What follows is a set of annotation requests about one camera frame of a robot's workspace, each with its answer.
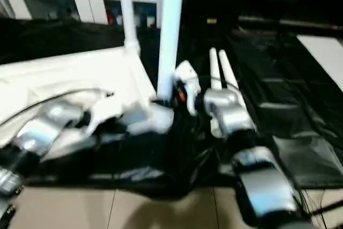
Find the black cable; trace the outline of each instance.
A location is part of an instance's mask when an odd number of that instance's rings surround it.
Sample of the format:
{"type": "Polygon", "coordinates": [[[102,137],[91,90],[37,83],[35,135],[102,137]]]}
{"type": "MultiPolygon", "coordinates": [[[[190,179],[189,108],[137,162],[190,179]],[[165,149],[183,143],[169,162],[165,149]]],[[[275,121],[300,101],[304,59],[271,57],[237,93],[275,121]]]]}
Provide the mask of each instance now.
{"type": "MultiPolygon", "coordinates": [[[[324,193],[325,193],[325,190],[323,190],[323,193],[322,193],[322,195],[320,197],[320,201],[319,201],[319,208],[320,208],[320,210],[322,209],[322,202],[323,202],[323,198],[324,198],[324,193]]],[[[326,222],[325,222],[325,219],[324,219],[324,216],[323,216],[322,212],[320,213],[320,216],[322,217],[322,221],[323,221],[323,224],[325,226],[325,229],[327,229],[326,222]]]]}
{"type": "MultiPolygon", "coordinates": [[[[312,205],[312,204],[314,204],[314,205],[316,205],[316,203],[315,203],[315,201],[310,197],[310,195],[307,193],[307,191],[305,190],[305,193],[306,193],[306,195],[307,195],[307,198],[309,199],[309,201],[310,201],[310,205],[311,205],[311,211],[314,211],[314,206],[312,205]]],[[[316,218],[316,220],[317,220],[317,224],[318,224],[318,226],[320,226],[320,222],[319,222],[319,220],[318,220],[318,217],[316,216],[315,217],[316,218]]]]}
{"type": "Polygon", "coordinates": [[[106,94],[111,94],[110,92],[106,91],[106,90],[103,90],[101,88],[80,88],[80,89],[77,89],[77,90],[72,90],[72,91],[67,91],[67,92],[64,92],[64,93],[61,93],[61,94],[58,94],[58,95],[55,95],[55,96],[52,96],[50,98],[47,98],[47,99],[44,99],[44,100],[41,100],[39,102],[36,102],[35,104],[32,104],[18,112],[16,112],[15,114],[11,115],[10,117],[8,117],[5,121],[3,121],[2,123],[0,123],[0,127],[2,127],[3,125],[5,125],[6,123],[8,123],[9,121],[11,121],[12,119],[14,119],[15,117],[17,117],[18,115],[30,110],[31,108],[34,108],[40,104],[43,104],[45,102],[48,102],[50,100],[54,100],[54,99],[58,99],[58,98],[61,98],[63,96],[66,96],[66,95],[70,95],[70,94],[74,94],[74,93],[78,93],[78,92],[83,92],[83,91],[99,91],[99,92],[104,92],[106,94]]]}

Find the black mat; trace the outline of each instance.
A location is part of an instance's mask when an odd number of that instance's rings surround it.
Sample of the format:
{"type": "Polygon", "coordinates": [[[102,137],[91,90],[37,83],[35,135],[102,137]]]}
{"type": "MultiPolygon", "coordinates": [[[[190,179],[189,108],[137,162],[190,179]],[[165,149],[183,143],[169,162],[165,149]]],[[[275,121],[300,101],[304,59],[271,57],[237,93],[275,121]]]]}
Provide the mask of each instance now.
{"type": "MultiPolygon", "coordinates": [[[[123,31],[60,21],[0,20],[0,63],[118,47],[123,31]]],[[[138,31],[141,60],[157,85],[159,31],[138,31]]],[[[343,93],[292,35],[246,31],[196,36],[180,32],[177,63],[189,60],[209,75],[208,51],[225,49],[249,112],[265,141],[303,188],[341,188],[343,93]]],[[[209,82],[201,82],[202,87],[209,82]]],[[[122,188],[153,197],[179,196],[200,186],[231,186],[231,146],[176,113],[169,135],[147,134],[48,161],[31,185],[122,188]]]]}

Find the black fabric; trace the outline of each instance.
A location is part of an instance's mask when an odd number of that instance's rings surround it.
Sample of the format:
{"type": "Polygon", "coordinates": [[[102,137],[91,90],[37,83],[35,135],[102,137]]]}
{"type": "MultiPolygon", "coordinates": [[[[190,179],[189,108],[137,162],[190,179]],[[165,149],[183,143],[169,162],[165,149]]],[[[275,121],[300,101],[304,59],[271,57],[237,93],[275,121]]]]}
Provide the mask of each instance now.
{"type": "MultiPolygon", "coordinates": [[[[111,26],[0,20],[0,63],[122,46],[111,26]]],[[[159,30],[138,31],[141,61],[156,88],[159,30]]],[[[225,49],[261,136],[302,188],[343,187],[343,93],[295,36],[181,30],[177,64],[209,75],[209,49],[225,49]]],[[[209,87],[201,79],[202,89],[209,87]]],[[[208,118],[175,111],[168,135],[153,133],[41,164],[30,185],[121,188],[151,197],[182,196],[194,187],[232,186],[231,144],[210,134],[208,118]]]]}

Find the tile floor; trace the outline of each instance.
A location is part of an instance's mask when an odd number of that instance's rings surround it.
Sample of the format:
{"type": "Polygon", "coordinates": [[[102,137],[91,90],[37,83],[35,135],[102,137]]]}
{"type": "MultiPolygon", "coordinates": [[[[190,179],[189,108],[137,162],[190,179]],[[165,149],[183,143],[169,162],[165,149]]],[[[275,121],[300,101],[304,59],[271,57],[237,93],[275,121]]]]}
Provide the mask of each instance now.
{"type": "MultiPolygon", "coordinates": [[[[312,202],[321,192],[311,191],[312,202]]],[[[323,205],[343,198],[326,192],[323,205]]],[[[206,188],[179,201],[152,201],[113,190],[26,189],[17,199],[10,229],[248,229],[232,189],[206,188]]],[[[343,209],[326,214],[328,228],[343,222],[343,209]]],[[[314,224],[324,228],[320,220],[314,224]]]]}

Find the white cylindrical rod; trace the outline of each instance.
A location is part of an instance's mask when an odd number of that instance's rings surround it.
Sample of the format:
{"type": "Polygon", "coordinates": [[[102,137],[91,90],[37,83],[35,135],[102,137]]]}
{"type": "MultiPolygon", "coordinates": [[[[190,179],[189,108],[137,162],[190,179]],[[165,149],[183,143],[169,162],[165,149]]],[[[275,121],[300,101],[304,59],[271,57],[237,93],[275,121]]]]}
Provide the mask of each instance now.
{"type": "Polygon", "coordinates": [[[157,96],[169,100],[173,91],[182,0],[163,0],[157,96]]]}
{"type": "Polygon", "coordinates": [[[217,51],[215,48],[210,49],[210,69],[211,69],[211,88],[221,90],[220,72],[217,51]]]}
{"type": "Polygon", "coordinates": [[[125,32],[125,48],[135,50],[140,54],[139,42],[137,40],[136,25],[133,17],[133,6],[131,0],[120,0],[122,6],[124,32],[125,32]]]}
{"type": "MultiPolygon", "coordinates": [[[[231,68],[229,59],[227,58],[226,52],[224,50],[219,51],[219,59],[220,59],[221,67],[223,69],[225,80],[228,83],[231,83],[236,88],[238,88],[238,83],[237,83],[235,74],[231,68]]],[[[238,96],[238,100],[243,107],[245,108],[247,107],[243,99],[243,96],[241,94],[238,96]]]]}

